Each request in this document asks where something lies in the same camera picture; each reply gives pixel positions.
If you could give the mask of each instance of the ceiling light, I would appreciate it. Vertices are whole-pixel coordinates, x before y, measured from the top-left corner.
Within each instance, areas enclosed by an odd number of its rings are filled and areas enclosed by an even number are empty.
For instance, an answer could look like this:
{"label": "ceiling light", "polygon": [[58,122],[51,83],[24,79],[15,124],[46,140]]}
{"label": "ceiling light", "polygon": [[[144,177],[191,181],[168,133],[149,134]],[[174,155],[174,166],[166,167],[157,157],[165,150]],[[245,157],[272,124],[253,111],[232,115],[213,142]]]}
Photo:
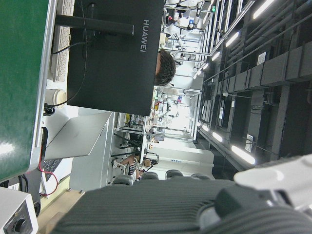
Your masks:
{"label": "ceiling light", "polygon": [[246,153],[245,151],[237,148],[236,146],[232,145],[232,151],[238,155],[239,157],[241,157],[242,159],[244,159],[245,161],[247,161],[248,163],[255,165],[255,158],[252,157],[250,154]]}
{"label": "ceiling light", "polygon": [[0,144],[0,155],[13,151],[13,145],[11,144]]}
{"label": "ceiling light", "polygon": [[215,132],[213,132],[213,137],[214,137],[215,139],[217,139],[218,141],[220,141],[220,142],[223,141],[222,137],[221,137],[220,135],[218,135],[217,133],[215,133]]}
{"label": "ceiling light", "polygon": [[210,3],[210,5],[209,5],[209,7],[208,7],[208,11],[210,11],[210,10],[211,10],[211,7],[212,7],[212,5],[213,5],[214,1],[215,1],[215,0],[211,0],[211,3]]}
{"label": "ceiling light", "polygon": [[274,0],[266,0],[260,7],[258,10],[256,10],[256,12],[253,14],[253,19],[257,18],[258,16],[260,16],[260,14],[268,8],[268,6],[271,5],[271,3],[273,2]]}
{"label": "ceiling light", "polygon": [[220,51],[217,52],[217,53],[213,56],[212,61],[214,61],[217,57],[219,57],[219,55],[220,55]]}
{"label": "ceiling light", "polygon": [[205,131],[209,132],[209,128],[206,125],[201,126]]}
{"label": "ceiling light", "polygon": [[209,63],[206,63],[205,66],[203,67],[203,70],[205,70],[208,67]]}
{"label": "ceiling light", "polygon": [[236,38],[238,38],[238,36],[239,36],[239,32],[235,33],[235,34],[226,42],[225,46],[228,47],[229,45],[231,45],[232,42],[233,42]]}

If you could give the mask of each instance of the monitor screen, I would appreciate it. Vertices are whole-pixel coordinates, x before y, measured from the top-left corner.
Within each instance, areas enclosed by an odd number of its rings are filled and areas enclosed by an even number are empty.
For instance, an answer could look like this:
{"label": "monitor screen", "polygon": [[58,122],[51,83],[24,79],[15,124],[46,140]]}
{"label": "monitor screen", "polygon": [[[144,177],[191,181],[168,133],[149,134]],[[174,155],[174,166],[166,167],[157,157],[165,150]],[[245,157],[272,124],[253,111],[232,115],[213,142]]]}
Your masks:
{"label": "monitor screen", "polygon": [[[134,34],[86,31],[88,48],[86,44],[70,48],[68,98],[81,88],[68,104],[148,116],[153,96],[163,0],[78,0],[75,2],[74,16],[83,16],[81,2],[85,18],[131,24]],[[83,41],[86,41],[84,27],[71,28],[70,44]]]}

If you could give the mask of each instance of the gray chair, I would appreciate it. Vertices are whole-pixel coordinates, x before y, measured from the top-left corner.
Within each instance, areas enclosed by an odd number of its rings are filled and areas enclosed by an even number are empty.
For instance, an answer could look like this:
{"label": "gray chair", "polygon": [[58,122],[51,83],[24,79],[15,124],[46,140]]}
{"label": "gray chair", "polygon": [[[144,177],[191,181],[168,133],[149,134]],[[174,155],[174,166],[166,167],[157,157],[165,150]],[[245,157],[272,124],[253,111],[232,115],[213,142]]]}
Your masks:
{"label": "gray chair", "polygon": [[158,179],[158,175],[155,172],[146,172],[142,175],[143,179]]}
{"label": "gray chair", "polygon": [[171,179],[175,176],[183,176],[183,174],[179,170],[168,170],[166,172],[166,179]]}
{"label": "gray chair", "polygon": [[197,179],[213,179],[210,176],[204,175],[204,174],[201,174],[201,173],[195,173],[195,174],[191,175],[191,177],[197,178]]}
{"label": "gray chair", "polygon": [[129,175],[120,175],[112,183],[113,185],[122,184],[122,185],[133,185],[133,180]]}

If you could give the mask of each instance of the cable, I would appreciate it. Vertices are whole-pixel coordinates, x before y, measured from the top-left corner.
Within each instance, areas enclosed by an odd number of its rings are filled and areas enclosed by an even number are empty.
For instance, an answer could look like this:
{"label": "cable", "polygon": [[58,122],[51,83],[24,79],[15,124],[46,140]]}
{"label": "cable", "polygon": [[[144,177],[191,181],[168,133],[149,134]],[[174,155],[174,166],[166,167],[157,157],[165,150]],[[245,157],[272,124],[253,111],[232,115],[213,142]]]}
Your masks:
{"label": "cable", "polygon": [[41,172],[43,172],[43,173],[47,173],[47,174],[53,175],[54,178],[55,178],[55,181],[56,181],[56,183],[57,183],[56,186],[55,186],[55,189],[53,190],[53,192],[51,192],[51,193],[49,193],[49,194],[41,194],[41,193],[39,193],[40,196],[48,196],[48,195],[51,195],[52,193],[54,193],[54,192],[57,190],[57,188],[58,188],[58,186],[59,186],[59,181],[58,181],[57,177],[55,176],[55,174],[53,174],[53,172],[46,172],[46,171],[44,171],[44,170],[41,168],[41,159],[42,159],[42,148],[41,148],[41,152],[40,152],[38,170],[41,171]]}
{"label": "cable", "polygon": [[21,180],[21,176],[19,175],[18,178],[19,178],[19,190],[23,192],[23,182]]}
{"label": "cable", "polygon": [[51,116],[55,112],[55,108],[53,106],[49,106],[47,103],[44,104],[43,110],[43,116]]}
{"label": "cable", "polygon": [[25,180],[25,192],[28,193],[28,179],[25,174],[22,174],[21,177]]}
{"label": "cable", "polygon": [[65,103],[67,103],[68,101],[70,101],[71,99],[73,99],[74,97],[77,96],[77,94],[79,93],[79,91],[81,90],[83,84],[84,84],[84,80],[86,78],[86,69],[87,69],[87,57],[88,57],[88,39],[87,39],[87,28],[86,28],[86,21],[85,21],[85,17],[84,17],[84,11],[83,11],[83,6],[82,6],[82,1],[80,1],[80,4],[81,4],[81,10],[82,10],[82,17],[83,17],[83,24],[84,24],[84,34],[86,36],[86,57],[85,57],[85,62],[84,62],[84,72],[83,72],[83,79],[82,79],[82,82],[81,82],[81,85],[80,87],[78,88],[77,92],[69,99],[67,99],[66,101],[62,102],[62,103],[59,103],[59,104],[56,104],[56,105],[49,105],[49,104],[44,104],[45,106],[47,107],[56,107],[56,106],[61,106]]}
{"label": "cable", "polygon": [[73,45],[66,46],[65,48],[63,48],[63,49],[61,49],[61,50],[59,50],[59,51],[52,52],[51,54],[52,54],[52,55],[59,54],[60,52],[63,52],[64,50],[69,49],[70,47],[73,47],[73,46],[75,46],[75,45],[80,45],[80,44],[86,44],[86,42],[85,42],[85,41],[77,42],[77,43],[75,43],[75,44],[73,44]]}

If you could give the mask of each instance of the black cable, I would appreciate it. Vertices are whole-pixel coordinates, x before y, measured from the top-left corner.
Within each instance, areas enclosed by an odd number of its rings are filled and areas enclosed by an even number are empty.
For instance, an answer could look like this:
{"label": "black cable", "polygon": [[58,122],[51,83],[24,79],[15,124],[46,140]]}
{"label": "black cable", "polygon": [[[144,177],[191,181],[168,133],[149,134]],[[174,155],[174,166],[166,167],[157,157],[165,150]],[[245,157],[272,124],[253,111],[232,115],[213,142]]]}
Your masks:
{"label": "black cable", "polygon": [[21,177],[25,180],[25,192],[28,193],[28,179],[25,174],[22,174]]}
{"label": "black cable", "polygon": [[53,106],[49,106],[47,103],[44,104],[43,108],[43,116],[51,116],[55,112],[55,108]]}
{"label": "black cable", "polygon": [[60,52],[63,52],[64,50],[67,50],[67,49],[69,49],[70,47],[73,47],[73,46],[75,46],[75,45],[80,45],[80,44],[85,44],[85,43],[86,43],[85,41],[77,42],[77,43],[75,43],[75,44],[73,44],[73,45],[66,46],[65,48],[63,48],[63,49],[61,49],[61,50],[59,50],[59,51],[52,52],[52,55],[59,54]]}
{"label": "black cable", "polygon": [[18,178],[19,178],[19,190],[23,192],[23,182],[21,180],[21,176],[19,175]]}
{"label": "black cable", "polygon": [[72,97],[70,97],[66,101],[61,102],[61,103],[56,104],[56,105],[49,105],[49,104],[45,103],[44,105],[47,106],[47,107],[56,107],[56,106],[61,106],[61,105],[65,104],[65,103],[67,103],[68,101],[70,101],[71,99],[73,99],[74,97],[77,96],[77,94],[79,93],[79,91],[81,90],[81,88],[82,88],[82,86],[84,84],[84,80],[85,80],[85,77],[86,77],[86,69],[87,69],[88,39],[87,39],[86,21],[85,21],[85,17],[84,17],[83,5],[82,5],[82,1],[81,0],[80,0],[80,4],[81,4],[81,10],[82,10],[83,24],[84,24],[84,33],[85,33],[85,36],[86,36],[86,42],[85,42],[85,44],[86,44],[86,58],[85,58],[85,63],[84,63],[83,79],[82,79],[81,85],[78,88],[77,92]]}

